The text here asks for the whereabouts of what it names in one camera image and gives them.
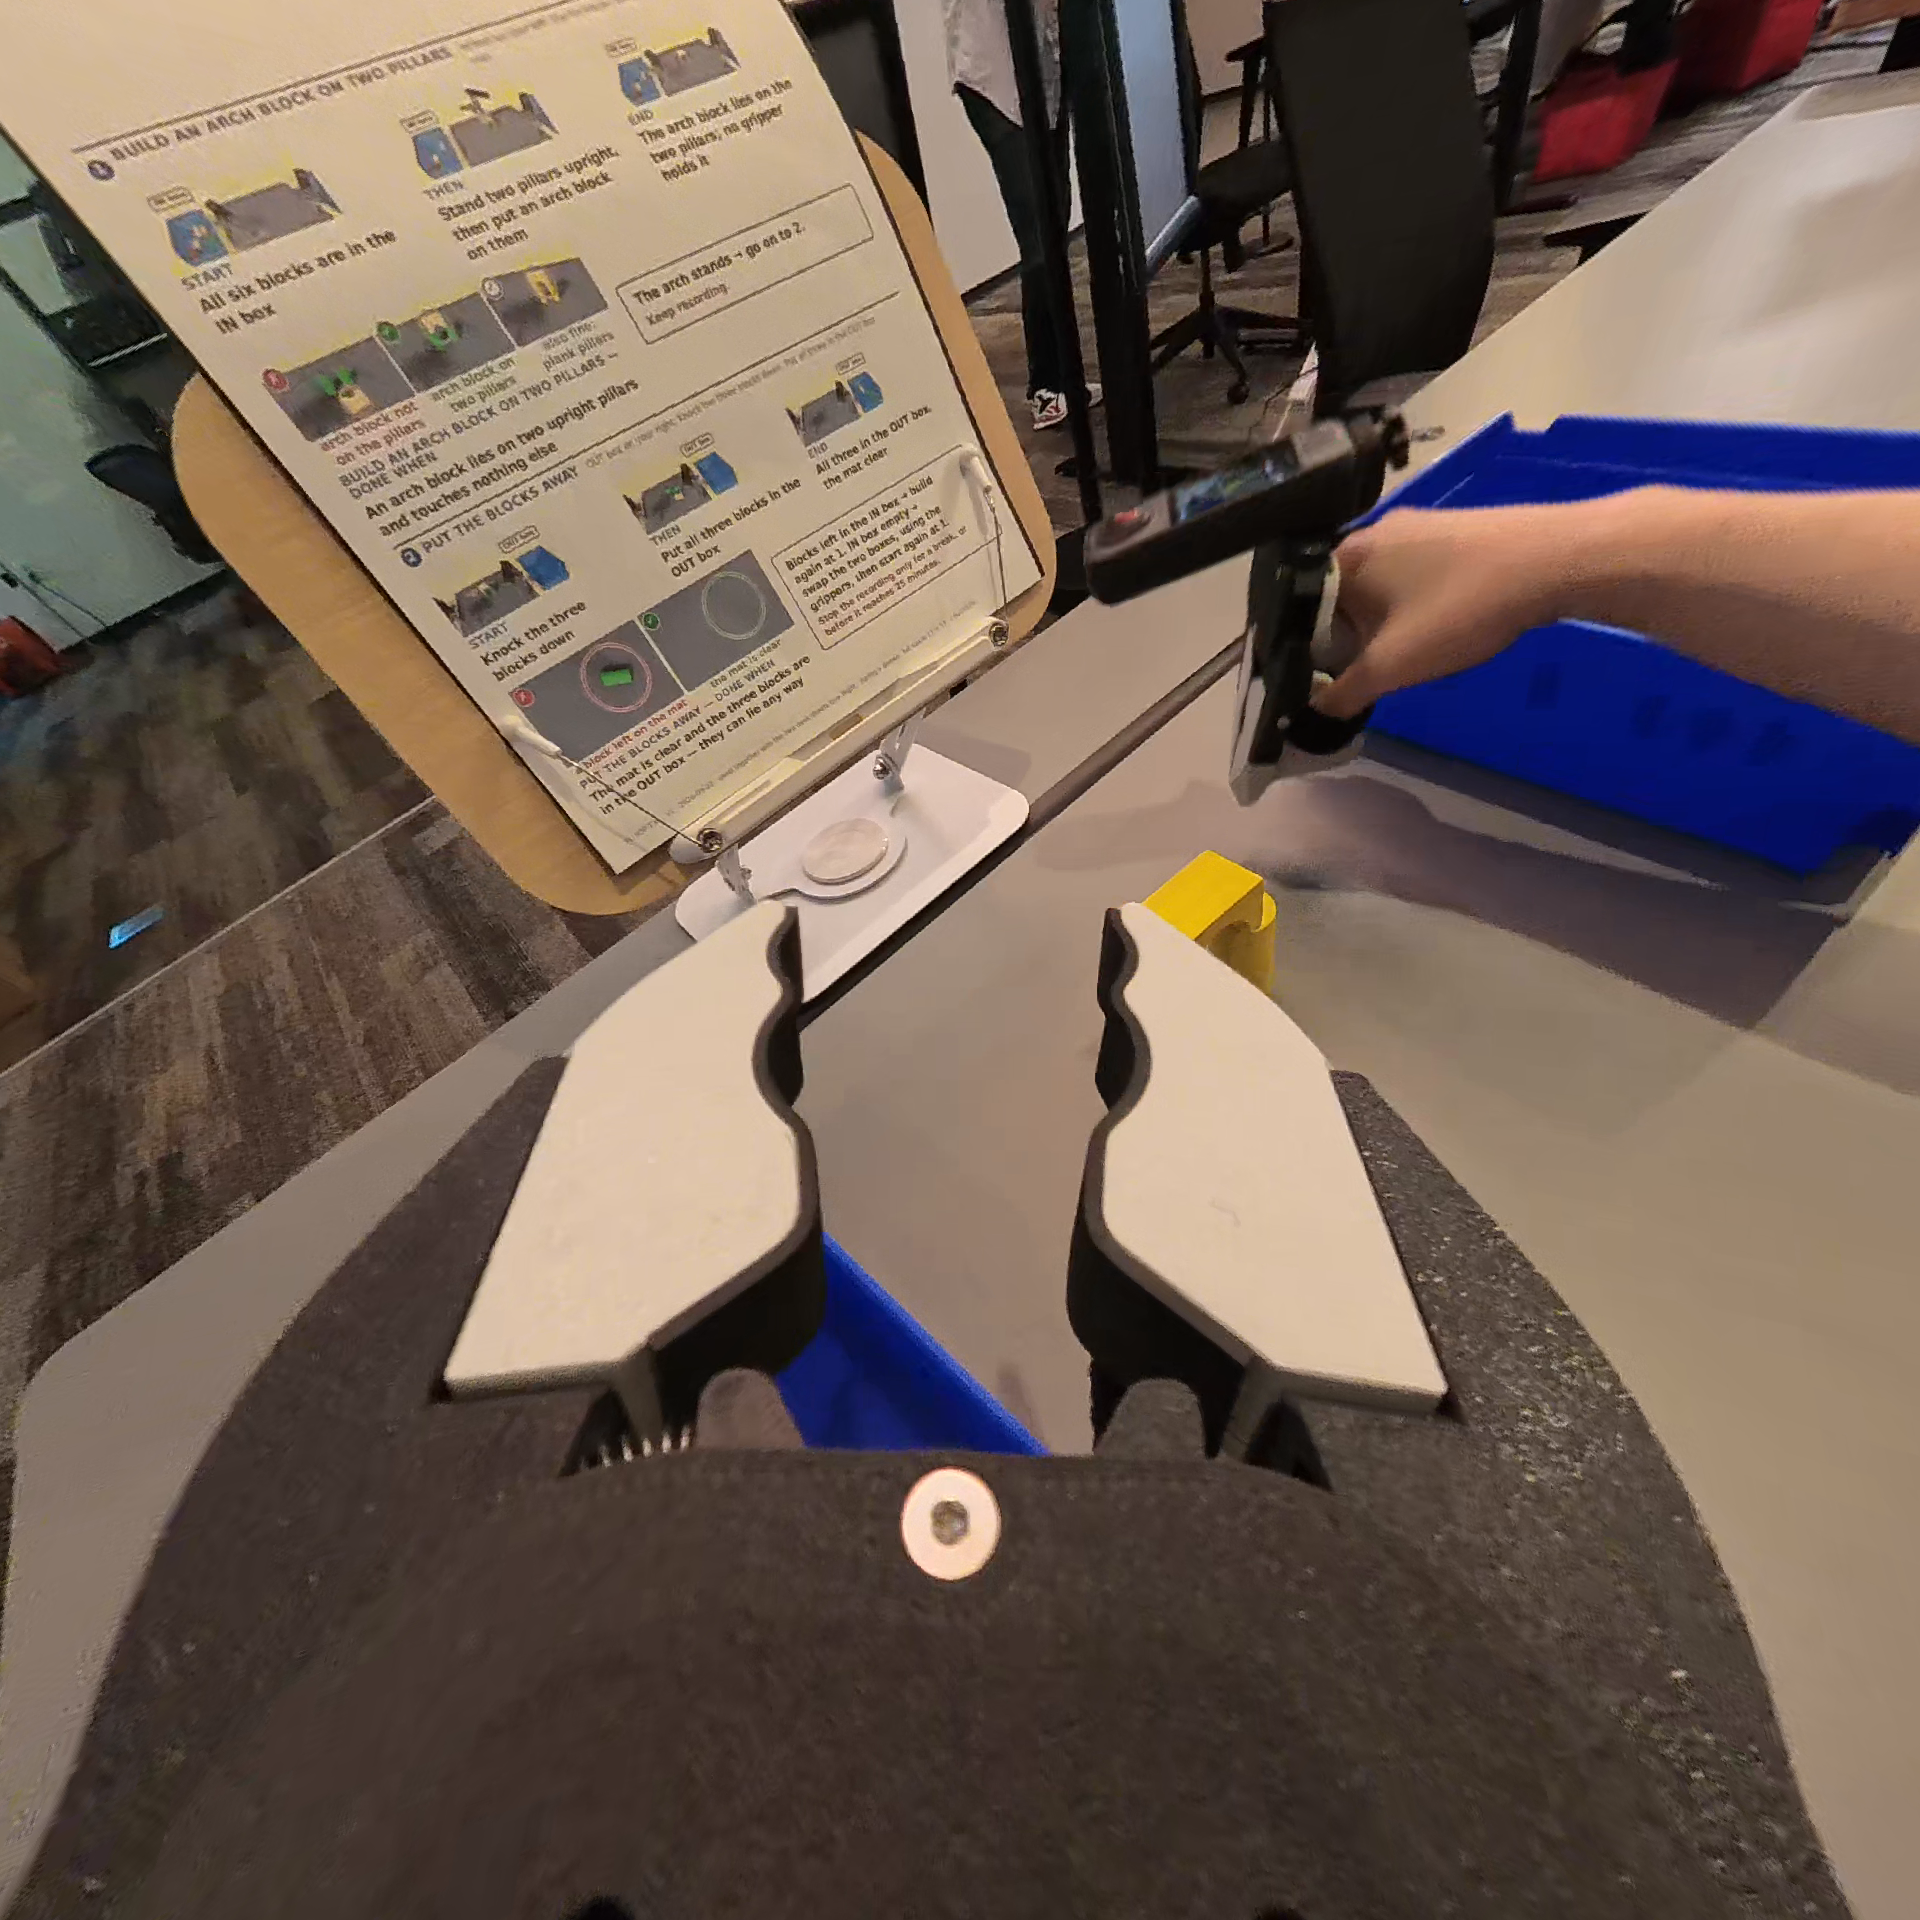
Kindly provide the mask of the blue plastic bin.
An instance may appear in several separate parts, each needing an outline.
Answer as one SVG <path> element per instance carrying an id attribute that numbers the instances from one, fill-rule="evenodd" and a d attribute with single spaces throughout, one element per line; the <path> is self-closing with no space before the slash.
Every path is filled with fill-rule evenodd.
<path id="1" fill-rule="evenodd" d="M 1916 489 L 1914 429 L 1514 416 L 1477 427 L 1357 518 L 1586 501 L 1644 487 Z M 1918 751 L 1692 662 L 1631 631 L 1557 622 L 1470 673 L 1383 699 L 1374 731 L 1806 876 L 1916 835 Z"/>
<path id="2" fill-rule="evenodd" d="M 775 1375 L 803 1444 L 1005 1456 L 1046 1452 L 829 1237 L 822 1238 L 822 1273 L 822 1324 Z"/>

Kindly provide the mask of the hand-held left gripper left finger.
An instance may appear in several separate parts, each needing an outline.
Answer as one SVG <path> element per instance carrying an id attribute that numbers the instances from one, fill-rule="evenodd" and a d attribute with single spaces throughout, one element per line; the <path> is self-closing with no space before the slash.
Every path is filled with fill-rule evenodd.
<path id="1" fill-rule="evenodd" d="M 792 905 L 754 905 L 571 1043 L 452 1340 L 452 1398 L 603 1385 L 683 1415 L 708 1375 L 779 1371 L 814 1340 L 800 934 Z"/>

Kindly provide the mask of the person's right hand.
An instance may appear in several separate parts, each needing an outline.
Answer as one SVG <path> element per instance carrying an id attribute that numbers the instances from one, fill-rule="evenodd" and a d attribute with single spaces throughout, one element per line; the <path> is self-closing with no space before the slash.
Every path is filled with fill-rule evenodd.
<path id="1" fill-rule="evenodd" d="M 1477 667 L 1518 635 L 1590 616 L 1615 584 L 1630 493 L 1543 507 L 1396 509 L 1334 548 L 1346 662 L 1311 705 L 1348 720 L 1387 693 Z"/>

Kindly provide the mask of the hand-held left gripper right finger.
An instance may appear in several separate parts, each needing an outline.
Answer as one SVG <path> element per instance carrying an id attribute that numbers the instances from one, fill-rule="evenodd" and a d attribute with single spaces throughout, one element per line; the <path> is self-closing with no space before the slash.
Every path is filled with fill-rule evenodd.
<path id="1" fill-rule="evenodd" d="M 1324 1051 L 1146 905 L 1108 910 L 1101 1116 L 1072 1223 L 1072 1329 L 1108 1375 L 1440 1411 L 1444 1366 Z"/>

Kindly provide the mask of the red plastic bins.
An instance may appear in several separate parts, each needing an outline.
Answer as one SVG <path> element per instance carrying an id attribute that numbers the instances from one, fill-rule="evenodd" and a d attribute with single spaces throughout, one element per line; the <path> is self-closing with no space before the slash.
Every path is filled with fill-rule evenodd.
<path id="1" fill-rule="evenodd" d="M 1535 185 L 1630 160 L 1667 112 L 1734 97 L 1790 76 L 1822 1 L 1584 4 L 1589 37 L 1566 49 L 1532 113 Z"/>

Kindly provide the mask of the printed instruction sheet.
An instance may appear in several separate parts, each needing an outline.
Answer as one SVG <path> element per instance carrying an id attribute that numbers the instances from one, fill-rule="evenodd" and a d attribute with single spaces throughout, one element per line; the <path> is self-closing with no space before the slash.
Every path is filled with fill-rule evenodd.
<path id="1" fill-rule="evenodd" d="M 608 872 L 1043 576 L 788 4 L 4 4 L 4 133 Z"/>

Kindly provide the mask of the person's right forearm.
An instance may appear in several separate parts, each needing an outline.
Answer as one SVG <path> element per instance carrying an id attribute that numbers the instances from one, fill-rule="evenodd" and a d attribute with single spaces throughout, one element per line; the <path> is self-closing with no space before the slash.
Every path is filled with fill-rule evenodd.
<path id="1" fill-rule="evenodd" d="M 1604 497 L 1564 613 L 1918 741 L 1918 493 Z"/>

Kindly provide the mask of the yellow arch block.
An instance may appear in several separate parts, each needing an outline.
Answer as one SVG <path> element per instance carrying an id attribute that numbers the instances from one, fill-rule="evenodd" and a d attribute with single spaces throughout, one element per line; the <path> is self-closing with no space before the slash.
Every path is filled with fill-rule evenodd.
<path id="1" fill-rule="evenodd" d="M 1279 910 L 1263 878 L 1220 853 L 1194 854 L 1140 901 L 1190 945 L 1208 952 L 1203 961 L 1165 961 L 1154 989 L 1165 1006 L 1196 1006 L 1215 998 L 1231 972 L 1262 996 L 1276 989 Z"/>

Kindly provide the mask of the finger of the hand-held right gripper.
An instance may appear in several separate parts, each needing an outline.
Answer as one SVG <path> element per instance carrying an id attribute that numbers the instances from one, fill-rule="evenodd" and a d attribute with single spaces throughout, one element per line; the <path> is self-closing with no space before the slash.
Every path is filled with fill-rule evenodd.
<path id="1" fill-rule="evenodd" d="M 1229 792 L 1240 806 L 1258 805 L 1277 779 L 1327 768 L 1327 725 L 1311 718 L 1311 643 L 1326 591 L 1326 540 L 1254 550 L 1229 747 Z"/>

